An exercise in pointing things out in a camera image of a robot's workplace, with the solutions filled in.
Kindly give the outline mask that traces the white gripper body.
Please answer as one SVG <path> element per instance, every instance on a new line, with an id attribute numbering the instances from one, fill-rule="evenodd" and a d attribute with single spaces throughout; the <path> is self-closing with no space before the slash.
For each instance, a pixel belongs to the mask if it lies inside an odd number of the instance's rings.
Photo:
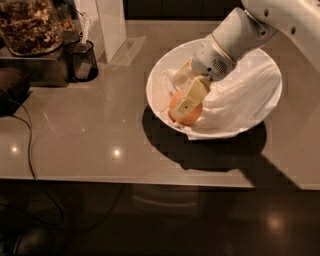
<path id="1" fill-rule="evenodd" d="M 205 37 L 193 53 L 191 67 L 209 81 L 220 81 L 231 73 L 237 62 L 216 43 L 212 35 Z"/>

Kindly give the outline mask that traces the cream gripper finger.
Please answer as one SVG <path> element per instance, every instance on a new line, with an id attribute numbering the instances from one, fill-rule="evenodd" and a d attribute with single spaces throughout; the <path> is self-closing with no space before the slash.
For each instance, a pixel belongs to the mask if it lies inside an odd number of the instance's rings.
<path id="1" fill-rule="evenodd" d="M 192 68 L 192 59 L 189 59 L 172 77 L 172 84 L 186 88 L 199 74 Z"/>
<path id="2" fill-rule="evenodd" d="M 187 86 L 172 97 L 172 116 L 185 118 L 194 111 L 210 92 L 210 82 L 198 76 L 188 80 Z"/>

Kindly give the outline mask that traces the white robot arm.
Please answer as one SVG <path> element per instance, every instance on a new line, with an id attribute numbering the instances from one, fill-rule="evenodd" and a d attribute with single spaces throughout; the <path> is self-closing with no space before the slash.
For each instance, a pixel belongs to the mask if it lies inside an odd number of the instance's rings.
<path id="1" fill-rule="evenodd" d="M 277 32 L 285 34 L 320 71 L 319 0 L 241 0 L 196 48 L 173 76 L 184 84 L 172 116 L 184 118 L 209 94 L 210 84 L 224 79 L 248 52 L 264 45 Z"/>

